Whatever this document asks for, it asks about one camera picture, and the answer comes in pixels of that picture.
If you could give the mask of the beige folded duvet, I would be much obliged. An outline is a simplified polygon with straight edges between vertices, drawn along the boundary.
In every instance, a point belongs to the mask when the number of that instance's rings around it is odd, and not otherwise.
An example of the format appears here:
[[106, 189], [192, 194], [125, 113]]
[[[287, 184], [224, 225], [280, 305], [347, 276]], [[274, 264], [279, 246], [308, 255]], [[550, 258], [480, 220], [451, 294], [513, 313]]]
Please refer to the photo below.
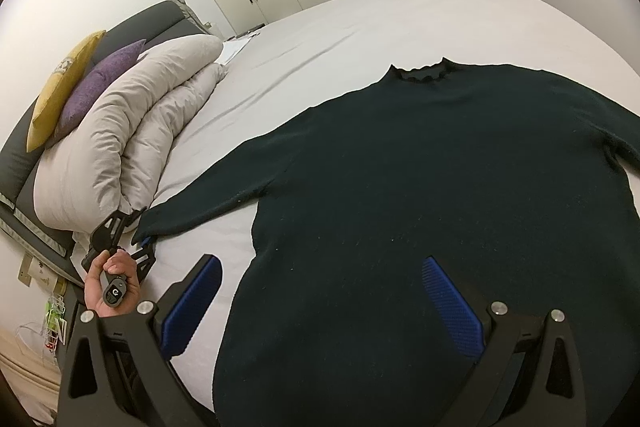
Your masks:
[[42, 154], [32, 195], [39, 221], [89, 234], [116, 210], [149, 207], [172, 143], [226, 75], [223, 49], [215, 36], [190, 35], [143, 52]]

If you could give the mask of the yellow cushion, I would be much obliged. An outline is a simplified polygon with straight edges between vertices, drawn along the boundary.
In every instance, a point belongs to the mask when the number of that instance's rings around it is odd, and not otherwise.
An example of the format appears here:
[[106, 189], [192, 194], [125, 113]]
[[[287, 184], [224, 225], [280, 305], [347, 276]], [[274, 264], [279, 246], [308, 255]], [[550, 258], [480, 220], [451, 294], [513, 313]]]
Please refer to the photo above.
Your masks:
[[27, 153], [37, 150], [50, 138], [66, 101], [84, 75], [94, 50], [105, 34], [105, 30], [99, 30], [83, 38], [55, 67], [32, 112], [25, 145]]

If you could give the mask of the white bed sheet mattress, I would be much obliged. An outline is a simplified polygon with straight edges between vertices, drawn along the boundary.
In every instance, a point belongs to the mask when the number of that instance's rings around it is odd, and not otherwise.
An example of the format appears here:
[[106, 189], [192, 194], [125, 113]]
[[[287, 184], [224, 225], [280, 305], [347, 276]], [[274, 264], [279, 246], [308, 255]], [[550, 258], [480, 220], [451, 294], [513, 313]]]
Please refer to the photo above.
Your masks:
[[512, 64], [577, 81], [629, 110], [639, 77], [541, 0], [332, 0], [259, 31], [175, 139], [154, 199], [177, 194], [240, 143], [308, 107], [441, 60]]

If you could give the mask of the dark green sweater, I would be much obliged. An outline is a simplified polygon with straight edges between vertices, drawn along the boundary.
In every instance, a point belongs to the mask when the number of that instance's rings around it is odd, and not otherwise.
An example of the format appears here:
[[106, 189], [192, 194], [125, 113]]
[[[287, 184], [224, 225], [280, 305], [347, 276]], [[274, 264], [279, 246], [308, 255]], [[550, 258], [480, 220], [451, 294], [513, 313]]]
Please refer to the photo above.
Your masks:
[[215, 367], [222, 425], [434, 425], [472, 367], [423, 283], [435, 259], [515, 311], [564, 311], [602, 426], [639, 370], [638, 164], [637, 115], [572, 80], [391, 68], [239, 145], [136, 239], [257, 202]]

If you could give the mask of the purple cushion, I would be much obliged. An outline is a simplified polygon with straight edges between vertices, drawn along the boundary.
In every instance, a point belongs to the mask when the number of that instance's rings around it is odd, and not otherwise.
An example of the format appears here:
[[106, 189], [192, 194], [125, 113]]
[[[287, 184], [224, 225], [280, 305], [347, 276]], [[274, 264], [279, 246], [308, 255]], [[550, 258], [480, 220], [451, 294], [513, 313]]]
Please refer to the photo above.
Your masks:
[[100, 95], [137, 63], [144, 45], [145, 40], [141, 39], [114, 51], [77, 83], [63, 106], [51, 136], [52, 143], [62, 140], [78, 127]]

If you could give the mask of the dark grey headboard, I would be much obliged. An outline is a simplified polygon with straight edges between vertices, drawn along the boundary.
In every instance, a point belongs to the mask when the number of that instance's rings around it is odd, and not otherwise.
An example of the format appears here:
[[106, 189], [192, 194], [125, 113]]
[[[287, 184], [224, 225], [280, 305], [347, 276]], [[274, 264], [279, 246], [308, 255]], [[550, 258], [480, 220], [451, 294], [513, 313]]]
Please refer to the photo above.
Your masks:
[[[205, 34], [207, 28], [184, 0], [165, 0], [127, 18], [107, 31], [86, 69], [93, 69], [113, 52], [139, 40], [149, 49], [167, 40]], [[1, 231], [26, 255], [47, 265], [77, 286], [80, 275], [70, 261], [75, 241], [70, 231], [46, 227], [34, 209], [34, 184], [41, 147], [27, 153], [26, 139], [34, 106], [29, 106], [1, 150]]]

